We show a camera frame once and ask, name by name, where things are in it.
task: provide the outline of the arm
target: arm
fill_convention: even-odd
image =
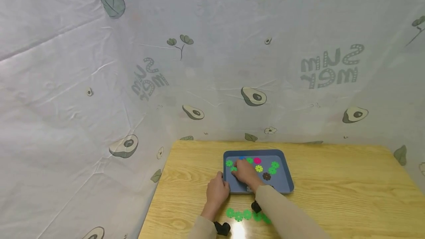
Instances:
[[[229,197],[229,183],[223,181],[223,173],[218,172],[207,187],[207,202],[201,216],[195,221],[192,230],[190,230],[188,239],[216,239],[217,230],[213,221],[221,205]]]
[[[254,167],[246,160],[237,160],[237,171],[232,174],[246,183],[255,193],[261,210],[272,221],[280,238],[330,239],[324,230],[298,206],[258,177]]]
[[[255,200],[281,238],[330,239],[310,216],[271,186],[259,186]]]

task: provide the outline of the white curtain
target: white curtain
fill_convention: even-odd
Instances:
[[[0,21],[4,238],[136,238],[180,138],[381,144],[425,192],[425,0],[0,0]]]

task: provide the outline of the gray-blue tray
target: gray-blue tray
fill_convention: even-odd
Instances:
[[[288,164],[286,163],[285,155],[281,150],[228,150],[223,154],[223,179],[228,181],[230,185],[230,192],[233,194],[249,194],[251,191],[242,182],[238,181],[236,177],[230,172],[229,166],[226,166],[226,161],[231,160],[233,163],[239,158],[260,158],[261,163],[252,163],[253,166],[260,165],[263,167],[262,172],[258,172],[258,176],[267,185],[273,186],[278,192],[282,194],[289,194],[294,191],[294,182],[291,177]],[[268,173],[272,162],[279,163],[276,169],[276,174],[270,174],[270,180],[263,178],[264,173]]]

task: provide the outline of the child's hand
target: child's hand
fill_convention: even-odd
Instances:
[[[207,188],[207,203],[219,209],[221,205],[229,197],[230,186],[229,183],[223,181],[223,173],[217,172],[215,178],[210,180]]]
[[[235,162],[237,171],[232,171],[232,175],[238,178],[239,181],[245,183],[252,189],[254,193],[257,192],[258,186],[265,185],[258,177],[257,171],[247,160],[237,160]]]
[[[205,203],[204,210],[201,216],[211,220],[215,219],[215,215],[221,208],[221,205],[229,197],[230,186],[229,183],[223,181],[223,173],[217,172],[215,178],[212,178],[207,187],[207,203]]]

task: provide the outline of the sleeve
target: sleeve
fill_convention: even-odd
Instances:
[[[272,186],[259,186],[255,200],[271,220],[280,238],[330,239],[313,219]]]
[[[195,224],[190,230],[188,239],[216,239],[217,230],[214,223],[202,216],[196,218]]]

